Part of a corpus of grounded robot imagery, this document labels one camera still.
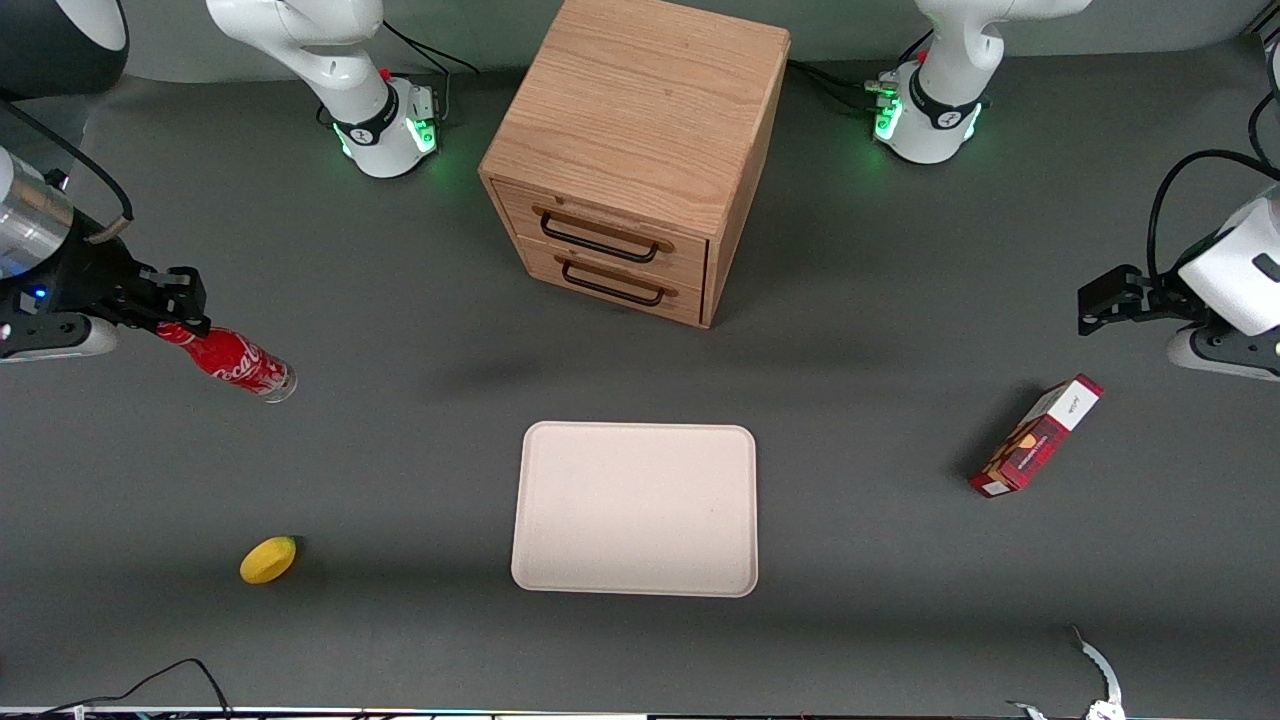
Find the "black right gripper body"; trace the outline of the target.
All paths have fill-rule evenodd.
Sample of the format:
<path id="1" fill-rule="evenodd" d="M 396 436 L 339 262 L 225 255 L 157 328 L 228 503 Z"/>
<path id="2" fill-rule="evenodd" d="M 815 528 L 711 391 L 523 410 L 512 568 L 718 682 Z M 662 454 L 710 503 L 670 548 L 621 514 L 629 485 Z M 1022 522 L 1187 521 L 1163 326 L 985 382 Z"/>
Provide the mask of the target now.
<path id="1" fill-rule="evenodd" d="M 138 329 L 141 322 L 116 306 L 138 266 L 120 238 L 88 243 L 70 237 L 38 259 L 3 236 L 3 332 L 22 318 L 50 313 L 81 313 Z"/>

